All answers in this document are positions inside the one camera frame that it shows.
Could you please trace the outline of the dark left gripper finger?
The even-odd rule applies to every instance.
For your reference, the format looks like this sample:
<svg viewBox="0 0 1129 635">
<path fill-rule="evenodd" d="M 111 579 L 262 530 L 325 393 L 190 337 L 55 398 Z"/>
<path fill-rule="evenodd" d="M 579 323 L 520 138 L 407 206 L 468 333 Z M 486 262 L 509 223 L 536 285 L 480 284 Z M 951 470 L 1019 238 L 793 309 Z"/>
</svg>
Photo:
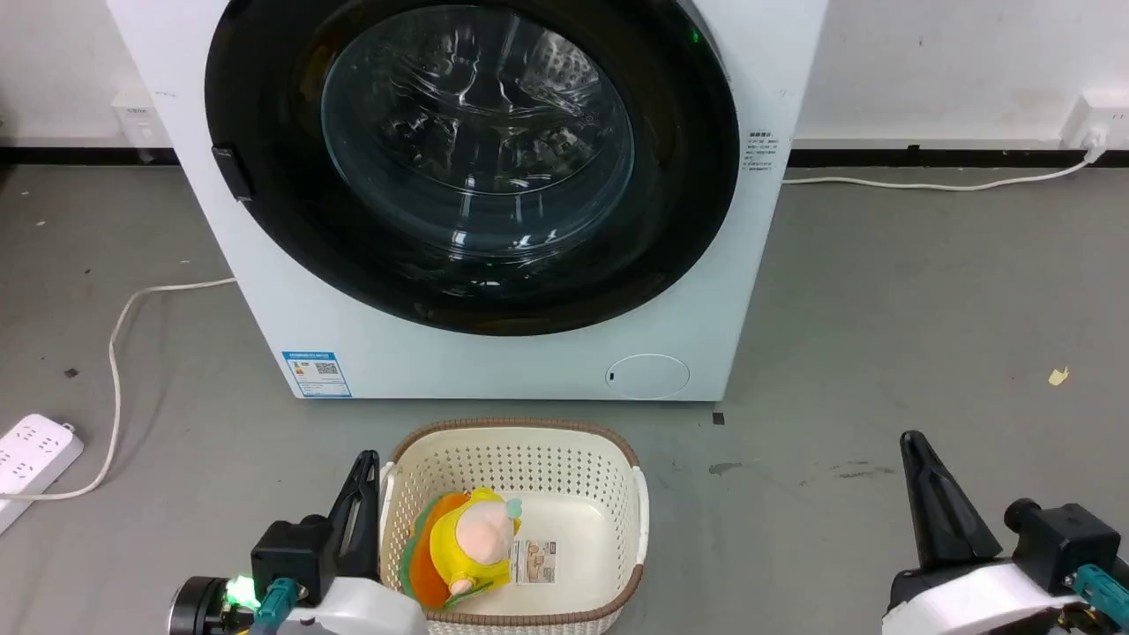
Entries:
<svg viewBox="0 0 1129 635">
<path fill-rule="evenodd" d="M 379 582 L 379 455 L 362 451 L 344 482 L 344 575 Z"/>
<path fill-rule="evenodd" d="M 331 554 L 338 576 L 364 577 L 364 548 L 355 547 L 356 524 L 362 523 L 364 508 L 364 452 L 355 458 L 355 463 L 339 492 L 329 519 L 332 522 Z"/>
</svg>

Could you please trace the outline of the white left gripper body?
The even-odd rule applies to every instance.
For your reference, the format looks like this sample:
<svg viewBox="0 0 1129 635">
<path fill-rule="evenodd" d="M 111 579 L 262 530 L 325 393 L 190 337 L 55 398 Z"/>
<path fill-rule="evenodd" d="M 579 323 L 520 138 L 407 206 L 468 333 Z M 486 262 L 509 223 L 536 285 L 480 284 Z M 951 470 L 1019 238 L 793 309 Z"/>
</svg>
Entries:
<svg viewBox="0 0 1129 635">
<path fill-rule="evenodd" d="M 336 579 L 322 602 L 291 611 L 291 635 L 429 635 L 415 600 L 371 579 Z"/>
</svg>

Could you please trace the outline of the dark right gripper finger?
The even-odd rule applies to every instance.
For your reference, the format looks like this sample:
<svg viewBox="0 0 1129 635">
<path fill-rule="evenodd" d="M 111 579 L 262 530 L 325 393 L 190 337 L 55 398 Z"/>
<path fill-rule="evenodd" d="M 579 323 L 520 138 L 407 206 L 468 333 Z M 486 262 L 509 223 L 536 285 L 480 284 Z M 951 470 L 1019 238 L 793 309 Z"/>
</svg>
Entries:
<svg viewBox="0 0 1129 635">
<path fill-rule="evenodd" d="M 919 569 L 934 573 L 996 562 L 1003 547 L 931 442 L 921 430 L 903 430 L 899 444 Z"/>
</svg>

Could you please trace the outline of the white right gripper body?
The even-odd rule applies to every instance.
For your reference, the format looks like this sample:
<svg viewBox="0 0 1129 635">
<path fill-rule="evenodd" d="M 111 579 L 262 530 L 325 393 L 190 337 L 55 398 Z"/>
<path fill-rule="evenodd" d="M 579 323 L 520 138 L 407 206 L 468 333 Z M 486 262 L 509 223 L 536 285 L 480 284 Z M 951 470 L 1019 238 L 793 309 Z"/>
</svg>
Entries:
<svg viewBox="0 0 1129 635">
<path fill-rule="evenodd" d="M 1077 594 L 1050 594 L 1019 566 L 977 568 L 914 595 L 882 618 L 882 635 L 1062 635 Z"/>
</svg>

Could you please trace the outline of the white front-load washing machine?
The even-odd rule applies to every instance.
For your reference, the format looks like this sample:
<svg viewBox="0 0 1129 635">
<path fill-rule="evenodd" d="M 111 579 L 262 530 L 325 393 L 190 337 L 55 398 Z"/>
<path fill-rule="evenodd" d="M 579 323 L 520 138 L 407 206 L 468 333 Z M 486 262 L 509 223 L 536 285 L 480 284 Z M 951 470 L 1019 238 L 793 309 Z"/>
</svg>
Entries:
<svg viewBox="0 0 1129 635">
<path fill-rule="evenodd" d="M 205 119 L 205 61 L 228 3 L 106 0 L 294 395 L 282 351 L 335 353 L 352 399 L 723 400 L 830 0 L 679 0 L 714 44 L 736 104 L 729 214 L 697 264 L 654 301 L 596 325 L 524 337 L 384 313 L 322 281 L 259 227 L 221 176 Z M 750 131 L 777 134 L 778 168 L 741 168 Z"/>
</svg>

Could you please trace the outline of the round black glass washer door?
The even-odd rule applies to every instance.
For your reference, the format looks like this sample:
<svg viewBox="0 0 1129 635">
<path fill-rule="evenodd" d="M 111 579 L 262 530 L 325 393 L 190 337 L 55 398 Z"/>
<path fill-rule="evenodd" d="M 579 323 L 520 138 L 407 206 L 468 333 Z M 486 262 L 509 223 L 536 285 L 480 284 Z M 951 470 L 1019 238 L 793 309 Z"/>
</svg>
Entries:
<svg viewBox="0 0 1129 635">
<path fill-rule="evenodd" d="M 654 301 L 721 230 L 739 158 L 721 56 L 679 0 L 229 0 L 205 119 L 288 256 L 475 336 Z"/>
</svg>

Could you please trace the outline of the yellow and orange plush doll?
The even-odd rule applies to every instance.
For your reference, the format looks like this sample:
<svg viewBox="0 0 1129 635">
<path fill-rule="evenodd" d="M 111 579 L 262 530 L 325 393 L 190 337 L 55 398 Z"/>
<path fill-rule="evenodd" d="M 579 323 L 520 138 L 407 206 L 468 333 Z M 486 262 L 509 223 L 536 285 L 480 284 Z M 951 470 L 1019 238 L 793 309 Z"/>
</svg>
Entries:
<svg viewBox="0 0 1129 635">
<path fill-rule="evenodd" d="M 400 554 L 399 582 L 427 610 L 511 583 L 523 503 L 490 488 L 446 493 L 420 511 Z"/>
</svg>

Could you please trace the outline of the blue energy label sticker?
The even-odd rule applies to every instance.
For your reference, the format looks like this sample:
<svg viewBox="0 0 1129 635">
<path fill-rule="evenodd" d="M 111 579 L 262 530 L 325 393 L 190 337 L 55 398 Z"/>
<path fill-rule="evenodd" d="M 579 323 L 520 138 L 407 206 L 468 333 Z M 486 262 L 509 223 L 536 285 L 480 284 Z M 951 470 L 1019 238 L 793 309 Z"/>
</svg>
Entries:
<svg viewBox="0 0 1129 635">
<path fill-rule="evenodd" d="M 335 353 L 282 351 L 280 355 L 290 379 L 294 379 L 296 397 L 313 400 L 355 397 Z"/>
</svg>

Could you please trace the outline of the printed paper tag card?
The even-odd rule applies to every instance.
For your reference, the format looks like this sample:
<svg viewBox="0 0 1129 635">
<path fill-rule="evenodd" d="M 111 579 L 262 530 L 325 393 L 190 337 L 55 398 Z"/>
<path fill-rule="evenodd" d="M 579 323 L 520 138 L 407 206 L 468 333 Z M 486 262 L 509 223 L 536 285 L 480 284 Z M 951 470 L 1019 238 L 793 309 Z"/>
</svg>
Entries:
<svg viewBox="0 0 1129 635">
<path fill-rule="evenodd" d="M 557 540 L 518 539 L 511 543 L 511 584 L 553 586 L 557 582 Z"/>
</svg>

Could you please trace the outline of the white perforated laundry basket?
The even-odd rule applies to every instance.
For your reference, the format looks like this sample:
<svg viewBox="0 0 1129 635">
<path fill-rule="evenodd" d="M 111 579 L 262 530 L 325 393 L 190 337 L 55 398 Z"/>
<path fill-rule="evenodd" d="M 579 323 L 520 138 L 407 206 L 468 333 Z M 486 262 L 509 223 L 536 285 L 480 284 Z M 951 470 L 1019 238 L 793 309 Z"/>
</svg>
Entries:
<svg viewBox="0 0 1129 635">
<path fill-rule="evenodd" d="M 518 539 L 557 540 L 553 586 L 508 586 L 427 610 L 430 635 L 606 635 L 644 579 L 650 510 L 634 450 L 593 423 L 436 421 L 380 471 L 379 577 L 404 594 L 410 527 L 446 493 L 490 488 L 523 504 Z"/>
</svg>

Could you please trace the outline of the white power strip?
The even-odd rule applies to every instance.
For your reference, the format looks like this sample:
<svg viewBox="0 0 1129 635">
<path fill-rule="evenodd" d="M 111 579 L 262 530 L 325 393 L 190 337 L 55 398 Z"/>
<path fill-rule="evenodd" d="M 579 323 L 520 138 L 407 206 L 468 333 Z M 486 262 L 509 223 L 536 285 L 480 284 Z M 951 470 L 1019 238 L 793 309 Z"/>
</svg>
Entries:
<svg viewBox="0 0 1129 635">
<path fill-rule="evenodd" d="M 43 495 L 85 449 L 69 423 L 26 415 L 0 435 L 0 534 Z"/>
</svg>

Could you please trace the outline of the small printed text sticker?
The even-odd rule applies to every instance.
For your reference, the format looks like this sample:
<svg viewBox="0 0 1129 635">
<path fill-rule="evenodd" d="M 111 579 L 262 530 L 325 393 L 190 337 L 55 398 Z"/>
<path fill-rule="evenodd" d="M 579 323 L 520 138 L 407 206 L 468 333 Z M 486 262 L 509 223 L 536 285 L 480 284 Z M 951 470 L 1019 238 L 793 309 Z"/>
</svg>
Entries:
<svg viewBox="0 0 1129 635">
<path fill-rule="evenodd" d="M 744 138 L 741 168 L 771 172 L 778 168 L 780 140 L 771 131 L 750 131 Z"/>
</svg>

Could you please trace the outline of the white wall socket with plug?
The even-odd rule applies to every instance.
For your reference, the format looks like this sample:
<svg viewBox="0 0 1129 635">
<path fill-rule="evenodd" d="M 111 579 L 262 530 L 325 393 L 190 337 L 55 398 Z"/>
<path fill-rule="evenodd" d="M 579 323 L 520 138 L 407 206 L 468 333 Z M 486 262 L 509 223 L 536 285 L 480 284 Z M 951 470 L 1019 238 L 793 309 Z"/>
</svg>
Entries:
<svg viewBox="0 0 1129 635">
<path fill-rule="evenodd" d="M 1129 88 L 1085 90 L 1059 133 L 1064 150 L 1129 150 Z"/>
</svg>

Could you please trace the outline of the white wall socket plate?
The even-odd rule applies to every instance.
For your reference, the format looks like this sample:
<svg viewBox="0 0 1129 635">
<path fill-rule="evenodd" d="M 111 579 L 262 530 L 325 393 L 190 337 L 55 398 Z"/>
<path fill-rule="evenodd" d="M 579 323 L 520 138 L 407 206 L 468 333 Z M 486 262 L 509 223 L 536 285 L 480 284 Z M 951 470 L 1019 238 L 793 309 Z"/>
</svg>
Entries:
<svg viewBox="0 0 1129 635">
<path fill-rule="evenodd" d="M 154 162 L 158 153 L 173 148 L 161 118 L 146 90 L 121 90 L 112 101 L 125 140 L 138 150 L 143 162 Z"/>
</svg>

